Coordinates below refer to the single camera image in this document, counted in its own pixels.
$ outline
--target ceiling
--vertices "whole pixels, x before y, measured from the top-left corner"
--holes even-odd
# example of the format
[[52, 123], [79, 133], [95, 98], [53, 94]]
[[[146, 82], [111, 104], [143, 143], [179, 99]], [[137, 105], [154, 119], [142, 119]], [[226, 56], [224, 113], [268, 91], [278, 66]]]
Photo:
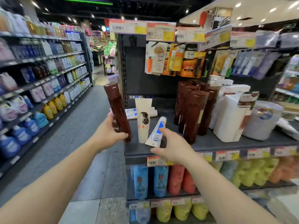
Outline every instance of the ceiling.
[[79, 25], [84, 19], [90, 20], [92, 27], [104, 25], [104, 18], [133, 20], [135, 17], [146, 21], [179, 22], [179, 19], [204, 7], [213, 0], [100, 0], [113, 5], [79, 3], [65, 0], [34, 0], [38, 17], [45, 21], [71, 23], [76, 19]]
[[[215, 0], [183, 17], [179, 22], [199, 22], [200, 14], [214, 7], [233, 8], [230, 22], [235, 27], [261, 25], [299, 18], [299, 0]], [[243, 21], [242, 19], [246, 17], [252, 19]]]

